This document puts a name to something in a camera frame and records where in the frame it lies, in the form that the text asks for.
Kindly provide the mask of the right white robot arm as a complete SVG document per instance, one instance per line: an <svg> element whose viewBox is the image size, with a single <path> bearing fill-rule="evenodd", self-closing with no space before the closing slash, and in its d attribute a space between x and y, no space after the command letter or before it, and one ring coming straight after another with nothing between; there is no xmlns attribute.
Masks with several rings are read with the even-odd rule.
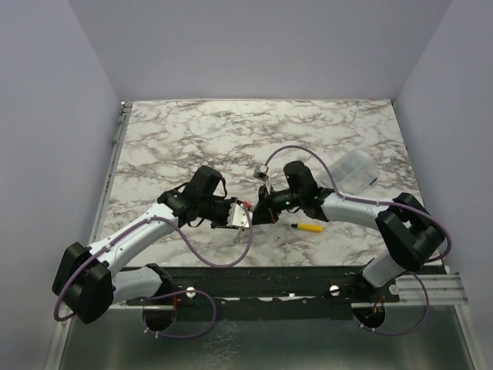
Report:
<svg viewBox="0 0 493 370"><path fill-rule="evenodd" d="M417 272L445 239L421 203L409 193L391 200L352 200L317 184L308 166L293 161L284 166L288 188L269 184L268 167L262 164L254 177L263 181L253 209L253 224L275 224L284 211L301 210L313 220L340 221L380 232L387 250L366 264L354 282L354 293L372 301L390 280L406 271Z"/></svg>

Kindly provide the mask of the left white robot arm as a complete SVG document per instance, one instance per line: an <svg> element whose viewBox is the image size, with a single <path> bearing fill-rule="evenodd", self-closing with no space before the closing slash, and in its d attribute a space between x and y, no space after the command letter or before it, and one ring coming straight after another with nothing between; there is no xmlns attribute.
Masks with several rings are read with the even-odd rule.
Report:
<svg viewBox="0 0 493 370"><path fill-rule="evenodd" d="M113 235L85 247L67 247L55 275L52 291L57 297L54 319L64 321L61 305L83 323L100 318L113 304L144 298L153 304L165 302L173 289L169 275L148 264L127 271L126 265L159 239L179 233L195 220L208 220L224 228L247 229L251 216L237 198L217 196L226 183L215 169L202 166L190 181L162 193L140 217Z"/></svg>

